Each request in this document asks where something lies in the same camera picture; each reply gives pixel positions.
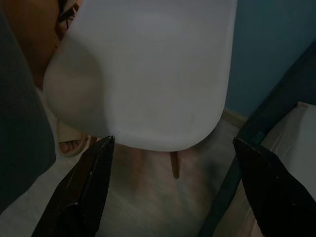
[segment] gray floor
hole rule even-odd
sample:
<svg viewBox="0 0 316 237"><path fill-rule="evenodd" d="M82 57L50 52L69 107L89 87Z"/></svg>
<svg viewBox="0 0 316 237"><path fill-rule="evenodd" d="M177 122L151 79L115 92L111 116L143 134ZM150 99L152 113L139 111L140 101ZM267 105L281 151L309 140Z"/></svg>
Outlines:
<svg viewBox="0 0 316 237"><path fill-rule="evenodd" d="M48 115L52 128L56 120ZM116 144L106 209L98 237L194 237L234 157L238 129L220 121L194 147L181 151L180 179L172 177L169 153ZM54 189L77 162L56 163L0 216L0 236L30 236Z"/></svg>

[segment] wall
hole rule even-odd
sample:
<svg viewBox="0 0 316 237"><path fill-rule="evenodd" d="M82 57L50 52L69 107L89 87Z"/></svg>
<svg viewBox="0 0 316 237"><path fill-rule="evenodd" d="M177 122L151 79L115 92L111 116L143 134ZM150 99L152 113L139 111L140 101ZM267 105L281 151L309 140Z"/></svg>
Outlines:
<svg viewBox="0 0 316 237"><path fill-rule="evenodd" d="M316 38L316 0L238 0L226 108L250 116Z"/></svg>

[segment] white mattress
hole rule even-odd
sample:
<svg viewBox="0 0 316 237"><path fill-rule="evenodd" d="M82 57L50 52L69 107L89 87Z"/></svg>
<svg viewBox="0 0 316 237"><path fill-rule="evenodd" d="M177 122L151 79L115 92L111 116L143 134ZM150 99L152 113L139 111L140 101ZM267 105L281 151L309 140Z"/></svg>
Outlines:
<svg viewBox="0 0 316 237"><path fill-rule="evenodd" d="M316 199L316 106L299 103L274 126L262 145L274 152L287 170ZM214 237L249 236L263 235L240 182Z"/></svg>

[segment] skin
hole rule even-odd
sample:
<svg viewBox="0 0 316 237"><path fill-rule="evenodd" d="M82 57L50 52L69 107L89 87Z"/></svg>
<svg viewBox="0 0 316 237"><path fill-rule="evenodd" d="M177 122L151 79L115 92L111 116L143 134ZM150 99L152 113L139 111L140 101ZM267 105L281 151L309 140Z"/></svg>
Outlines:
<svg viewBox="0 0 316 237"><path fill-rule="evenodd" d="M46 68L59 43L55 33L58 0L0 0L0 7L19 42L35 86L42 90ZM79 143L61 142L59 146L67 153Z"/></svg>

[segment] baseboard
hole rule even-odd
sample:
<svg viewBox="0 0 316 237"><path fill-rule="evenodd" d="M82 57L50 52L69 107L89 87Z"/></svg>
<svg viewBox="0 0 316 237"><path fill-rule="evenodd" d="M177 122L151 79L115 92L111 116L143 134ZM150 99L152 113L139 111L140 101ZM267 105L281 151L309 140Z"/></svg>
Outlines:
<svg viewBox="0 0 316 237"><path fill-rule="evenodd" d="M222 117L221 119L229 122L230 124L234 125L235 127L238 128L242 128L242 126L245 124L245 122L247 121L247 118L245 118L244 116L235 113L233 111L230 111L228 109L224 109L223 113L222 113Z"/></svg>

